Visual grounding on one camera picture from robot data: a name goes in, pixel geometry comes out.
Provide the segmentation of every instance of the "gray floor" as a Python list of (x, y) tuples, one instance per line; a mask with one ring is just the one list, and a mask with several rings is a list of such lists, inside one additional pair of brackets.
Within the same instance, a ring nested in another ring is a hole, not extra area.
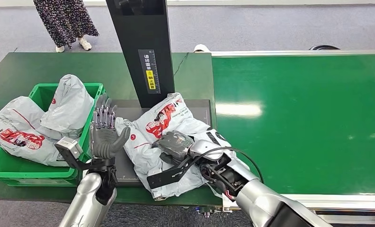
[[(375, 6), (169, 7), (171, 47), (191, 51), (306, 50), (331, 44), (346, 50), (375, 49)], [(99, 37), (92, 52), (121, 50), (106, 7), (90, 7)], [(8, 53), (53, 52), (36, 10), (0, 8), (0, 61)], [(82, 52), (75, 45), (72, 52)]]
[[(99, 37), (91, 52), (118, 52), (108, 10), (89, 8)], [(198, 43), (214, 51), (306, 50), (332, 44), (346, 50), (375, 49), (375, 6), (169, 7), (171, 47), (191, 51)], [(0, 61), (8, 52), (53, 52), (54, 44), (34, 8), (0, 8)], [(71, 52), (82, 52), (75, 45)], [(68, 204), (0, 201), (0, 227), (56, 226)], [(248, 227), (241, 212), (210, 219), (193, 208), (115, 205), (106, 227)]]

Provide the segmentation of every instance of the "green plastic crate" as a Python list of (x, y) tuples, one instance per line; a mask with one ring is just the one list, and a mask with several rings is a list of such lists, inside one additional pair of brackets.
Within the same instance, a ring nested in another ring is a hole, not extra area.
[[(86, 83), (84, 86), (94, 103), (105, 92), (100, 83)], [(47, 111), (54, 97), (58, 84), (37, 84), (30, 92), (29, 97), (43, 111)], [(93, 109), (84, 126), (79, 144), (83, 149), (82, 161), (87, 161), (89, 155), (89, 124), (93, 117)], [(0, 181), (9, 186), (76, 186), (81, 179), (78, 170), (69, 167), (45, 166), (24, 158), (8, 154), (0, 147)]]

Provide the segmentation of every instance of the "package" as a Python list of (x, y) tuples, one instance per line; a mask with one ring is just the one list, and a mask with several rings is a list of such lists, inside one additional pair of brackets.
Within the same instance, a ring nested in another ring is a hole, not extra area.
[(39, 132), (57, 140), (63, 136), (78, 138), (93, 105), (94, 99), (79, 78), (65, 75), (59, 81), (48, 111), (41, 117), (40, 124), (45, 128)]
[(115, 128), (120, 135), (124, 127), (130, 127), (130, 139), (126, 142), (124, 148), (130, 160), (134, 164), (134, 170), (143, 183), (144, 187), (151, 192), (152, 197), (156, 201), (161, 201), (171, 196), (179, 196), (184, 192), (190, 191), (203, 185), (206, 180), (201, 176), (197, 167), (192, 167), (182, 177), (179, 182), (165, 185), (156, 189), (150, 189), (147, 182), (147, 176), (151, 173), (167, 170), (172, 167), (160, 159), (161, 150), (159, 148), (151, 148), (151, 144), (136, 129), (130, 121), (116, 118)]
[(47, 166), (68, 166), (55, 148), (56, 140), (39, 133), (44, 112), (29, 97), (18, 97), (0, 110), (0, 147), (11, 155)]
[(150, 143), (153, 143), (163, 133), (175, 130), (185, 119), (193, 119), (193, 114), (182, 96), (179, 93), (172, 93), (145, 112), (133, 124)]
[(130, 139), (124, 146), (125, 151), (134, 163), (137, 176), (155, 200), (179, 196), (206, 183), (198, 167), (192, 166), (179, 182), (153, 190), (149, 188), (146, 179), (148, 175), (173, 167), (160, 159), (162, 151), (159, 148), (151, 148), (151, 144), (163, 133), (177, 130), (193, 137), (196, 141), (207, 140), (220, 146), (230, 146), (215, 129), (193, 117), (179, 93), (168, 94), (166, 99), (134, 122), (117, 118), (115, 121), (117, 133), (120, 134), (124, 127), (131, 128)]

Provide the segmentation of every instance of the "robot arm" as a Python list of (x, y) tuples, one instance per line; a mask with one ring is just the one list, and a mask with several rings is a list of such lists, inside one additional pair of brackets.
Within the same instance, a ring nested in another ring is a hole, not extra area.
[(116, 198), (115, 155), (128, 140), (130, 128), (117, 135), (115, 108), (106, 94), (98, 98), (90, 125), (91, 162), (79, 160), (83, 150), (77, 141), (64, 137), (55, 144), (71, 168), (87, 171), (60, 227), (99, 227)]
[(115, 158), (93, 158), (86, 164), (78, 159), (82, 149), (77, 141), (64, 137), (55, 146), (70, 167), (88, 170), (59, 227), (99, 227), (116, 198)]
[(151, 188), (174, 183), (192, 166), (197, 165), (202, 176), (218, 192), (236, 201), (255, 227), (331, 227), (301, 203), (288, 199), (260, 182), (229, 150), (206, 140), (193, 140), (177, 131), (163, 135), (155, 146), (165, 154), (164, 161), (180, 160), (175, 167), (147, 177)]

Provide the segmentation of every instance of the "white sneaker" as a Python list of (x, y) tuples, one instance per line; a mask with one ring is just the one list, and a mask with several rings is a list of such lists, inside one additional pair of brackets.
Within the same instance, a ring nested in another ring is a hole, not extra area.
[(197, 44), (193, 51), (194, 53), (211, 53), (211, 51), (204, 44)]
[(79, 39), (79, 43), (85, 51), (91, 50), (91, 44), (84, 37)]
[(65, 47), (64, 46), (61, 46), (61, 47), (55, 47), (55, 50), (56, 50), (56, 52), (57, 53), (62, 53), (62, 52), (64, 52), (65, 51)]

